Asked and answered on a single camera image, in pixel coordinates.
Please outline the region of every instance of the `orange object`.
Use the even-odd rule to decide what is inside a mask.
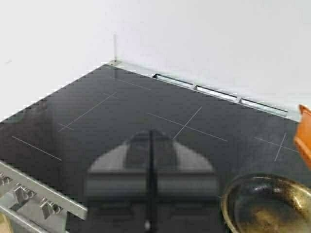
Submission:
[[[0,232],[13,233],[10,219],[2,213],[0,213]]]
[[[294,142],[301,157],[311,169],[311,110],[303,105],[299,106],[299,110],[302,117],[297,127]]]

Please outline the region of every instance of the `vent slot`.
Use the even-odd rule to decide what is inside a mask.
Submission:
[[[282,110],[282,109],[278,109],[278,108],[274,108],[274,107],[270,107],[261,103],[257,103],[257,102],[253,102],[250,100],[245,100],[245,99],[241,99],[241,104],[245,105],[245,106],[249,106],[258,110],[262,110],[268,113],[272,113],[278,116],[283,116],[285,117],[287,115],[287,111]]]
[[[169,78],[169,77],[162,76],[162,75],[159,75],[159,74],[156,74],[154,76],[154,78],[162,80],[162,81],[165,81],[165,82],[168,82],[168,83],[172,83],[172,84],[175,84],[175,85],[178,85],[178,86],[186,87],[186,88],[192,87],[191,83],[188,83],[188,82],[185,82],[185,81],[181,81],[181,80],[177,80],[177,79],[173,79],[173,78]]]
[[[205,94],[211,95],[211,96],[215,96],[215,97],[219,97],[225,100],[229,100],[229,101],[237,101],[237,97],[236,96],[232,96],[223,92],[219,92],[219,91],[215,91],[215,90],[211,90],[208,89],[206,87],[202,87],[202,86],[196,86],[196,90],[203,92]]]

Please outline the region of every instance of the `black glass cooktop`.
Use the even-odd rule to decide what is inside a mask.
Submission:
[[[217,181],[213,201],[159,204],[158,232],[225,232],[221,195],[240,175],[273,173],[311,186],[293,145],[294,121],[107,65],[2,122],[0,159],[86,204],[84,182],[90,166],[151,129],[204,157]],[[126,157],[124,163],[126,159],[141,165],[142,158]],[[174,163],[166,159],[163,155],[161,161]],[[70,216],[67,229],[143,232],[145,215],[146,205],[139,198],[111,201],[91,207],[87,221]]]

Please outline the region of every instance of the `white wall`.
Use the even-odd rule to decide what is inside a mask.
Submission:
[[[114,33],[120,60],[290,109],[311,106],[309,0],[2,5],[3,118],[110,60]]]

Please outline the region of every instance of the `orange handle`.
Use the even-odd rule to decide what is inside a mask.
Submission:
[[[302,159],[311,169],[311,110],[300,105],[301,121],[297,127],[294,142],[299,150]]]

